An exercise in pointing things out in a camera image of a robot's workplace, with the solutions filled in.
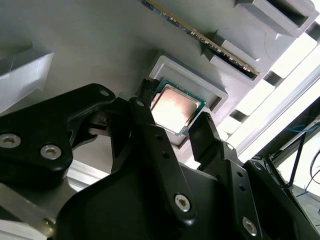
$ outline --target metal frame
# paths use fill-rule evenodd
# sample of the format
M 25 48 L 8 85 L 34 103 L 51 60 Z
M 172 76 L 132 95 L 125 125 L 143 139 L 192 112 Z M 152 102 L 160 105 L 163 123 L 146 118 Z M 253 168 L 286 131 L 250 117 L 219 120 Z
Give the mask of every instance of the metal frame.
M 307 132 L 305 135 L 304 143 L 307 143 L 310 139 L 312 139 L 315 135 L 320 132 L 320 129 L 315 129 L 312 132 Z M 272 159 L 273 165 L 277 168 L 279 167 L 289 156 L 291 156 L 295 151 L 297 151 L 299 147 L 299 138 L 294 140 L 289 146 L 287 146 L 280 154 Z
M 68 183 L 77 192 L 96 183 L 109 174 L 73 160 L 68 173 Z M 2 240 L 46 240 L 47 238 L 31 226 L 7 220 L 0 220 L 0 239 Z

